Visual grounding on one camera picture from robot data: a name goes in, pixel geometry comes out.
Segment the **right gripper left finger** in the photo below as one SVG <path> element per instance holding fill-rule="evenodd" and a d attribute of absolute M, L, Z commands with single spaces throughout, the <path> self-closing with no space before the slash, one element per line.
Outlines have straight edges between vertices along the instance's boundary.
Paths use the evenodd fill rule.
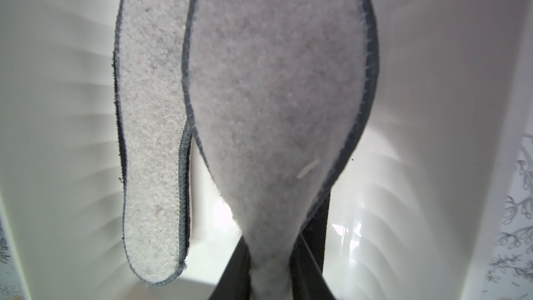
<path fill-rule="evenodd" d="M 251 257 L 241 237 L 209 300 L 250 300 Z"/>

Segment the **grey felt insole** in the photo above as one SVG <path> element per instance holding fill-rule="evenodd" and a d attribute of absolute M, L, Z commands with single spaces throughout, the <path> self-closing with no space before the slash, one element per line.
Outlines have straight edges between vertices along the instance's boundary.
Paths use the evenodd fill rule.
<path fill-rule="evenodd" d="M 379 69 L 372 0 L 190 0 L 187 117 L 247 244 L 250 299 L 293 299 L 295 242 L 361 139 Z"/>
<path fill-rule="evenodd" d="M 162 286 L 190 245 L 192 132 L 182 86 L 190 0 L 120 0 L 115 28 L 127 154 L 123 243 L 133 273 Z"/>

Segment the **black insole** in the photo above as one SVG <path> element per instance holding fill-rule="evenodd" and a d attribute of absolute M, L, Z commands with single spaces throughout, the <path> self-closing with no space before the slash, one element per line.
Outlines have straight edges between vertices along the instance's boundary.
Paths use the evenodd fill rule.
<path fill-rule="evenodd" d="M 320 272 L 323 272 L 329 207 L 330 194 L 322 201 L 321 205 L 316 209 L 313 218 L 303 230 L 303 237 Z"/>
<path fill-rule="evenodd" d="M 114 97 L 115 97 L 115 115 L 117 123 L 117 134 L 118 134 L 118 145 L 119 145 L 119 157 L 121 164 L 121 182 L 122 185 L 126 186 L 126 177 L 127 177 L 127 154 L 126 154 L 126 145 L 124 142 L 124 132 L 122 126 L 122 114 L 121 114 L 121 105 L 119 100 L 119 61 L 117 59 L 117 51 L 114 50 L 112 53 L 112 68 L 113 68 L 113 78 L 114 78 Z"/>

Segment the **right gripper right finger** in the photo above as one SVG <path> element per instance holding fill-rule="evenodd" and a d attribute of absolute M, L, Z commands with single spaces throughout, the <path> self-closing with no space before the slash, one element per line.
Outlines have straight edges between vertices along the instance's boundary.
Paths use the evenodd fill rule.
<path fill-rule="evenodd" d="M 303 236 L 298 236 L 290 259 L 294 300 L 335 300 Z"/>

